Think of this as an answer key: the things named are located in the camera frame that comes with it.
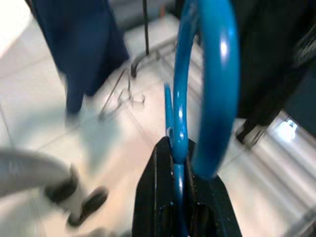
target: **floor tile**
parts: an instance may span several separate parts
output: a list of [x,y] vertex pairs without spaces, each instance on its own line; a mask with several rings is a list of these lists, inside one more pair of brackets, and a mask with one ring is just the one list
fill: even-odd
[[30,192],[0,198],[2,237],[42,237],[43,229]]
[[121,235],[130,230],[136,186],[151,151],[124,109],[107,117],[103,123],[93,118],[43,147],[41,152],[53,155],[65,164],[72,163],[89,191],[98,186],[105,186],[110,191],[103,208],[78,231],[67,229],[67,216],[51,209],[43,199],[38,203],[38,209],[40,213],[49,209],[49,214],[41,217],[46,235],[76,237],[93,232]]
[[27,26],[23,32],[16,36],[16,39],[12,39],[8,48],[2,53],[0,58],[0,78],[23,70],[43,58],[51,58],[36,20],[30,16],[25,21],[27,21]]
[[268,133],[274,142],[278,143],[287,155],[290,155],[305,173],[316,174],[316,142],[307,137],[303,128],[298,125],[292,127],[289,121],[280,121],[279,126],[269,129]]
[[304,208],[250,152],[234,159],[219,175],[244,237],[282,236],[304,214]]
[[0,147],[11,147],[11,141],[7,133],[7,128],[2,117],[3,114],[0,114]]
[[282,182],[291,195],[296,197],[306,209],[316,205],[316,177],[291,153],[281,147],[269,135],[264,136],[254,152]]
[[[107,94],[102,88],[97,103]],[[65,127],[65,88],[52,59],[43,60],[0,80],[0,102],[16,147],[36,150],[72,126]],[[95,116],[100,106],[86,106],[81,121]]]
[[236,140],[235,135],[232,133],[228,147],[225,151],[223,161],[218,169],[220,173],[227,165],[230,165],[235,159],[238,159],[244,153],[245,148]]
[[157,84],[144,95],[145,106],[129,106],[129,110],[154,146],[165,135],[163,84]]
[[24,31],[31,19],[28,6],[23,1],[0,2],[0,55],[2,55]]

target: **metal stand base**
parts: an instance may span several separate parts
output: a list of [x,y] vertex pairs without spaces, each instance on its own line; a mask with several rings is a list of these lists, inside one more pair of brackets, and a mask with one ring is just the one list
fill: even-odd
[[156,47],[153,47],[152,49],[149,50],[149,54],[147,54],[147,52],[143,52],[141,54],[139,54],[132,62],[132,65],[130,66],[130,74],[131,76],[135,79],[137,77],[137,66],[138,64],[145,59],[146,57],[150,57],[151,55],[159,55],[159,50],[168,47],[170,45],[175,46],[177,43],[177,38],[172,38],[170,40],[165,41],[164,43],[161,43],[159,45],[157,45]]
[[113,113],[115,113],[123,103],[125,102],[130,102],[132,105],[134,104],[142,104],[142,105],[145,105],[145,96],[142,95],[142,99],[140,101],[137,101],[137,100],[134,100],[134,97],[132,95],[132,92],[131,92],[131,84],[130,84],[130,76],[129,76],[129,71],[127,68],[123,69],[123,71],[121,72],[120,76],[118,77],[118,80],[117,82],[115,83],[113,89],[111,90],[111,93],[109,94],[100,114],[99,114],[99,120],[100,121],[103,121],[106,117],[106,108],[107,108],[107,105],[110,101],[110,98],[112,97],[112,95],[114,94],[114,91],[116,89],[116,87],[118,86],[121,78],[123,77],[123,75],[126,74],[127,75],[127,88],[124,88],[122,89],[122,91],[120,92],[119,96],[118,96],[118,106],[112,110],[110,113],[108,113],[107,115],[111,115]]

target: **gray pants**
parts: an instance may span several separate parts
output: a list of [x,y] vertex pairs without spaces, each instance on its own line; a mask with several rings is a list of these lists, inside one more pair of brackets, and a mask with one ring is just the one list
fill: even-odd
[[[70,168],[56,159],[37,152],[0,150],[0,198],[36,187],[54,187],[70,180]],[[82,202],[87,198],[80,185],[61,207],[79,217]]]

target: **blue hook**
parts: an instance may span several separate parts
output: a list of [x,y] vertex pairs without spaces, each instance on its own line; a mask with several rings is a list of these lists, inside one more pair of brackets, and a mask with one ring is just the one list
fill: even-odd
[[193,173],[203,179],[210,180],[221,163],[237,113],[239,90],[238,34],[229,0],[186,0],[178,35],[173,103],[169,85],[164,87],[166,135],[174,160],[178,231],[182,237],[188,233],[183,209],[184,167],[189,145],[187,83],[198,25],[204,47],[204,87],[199,138],[191,166]]

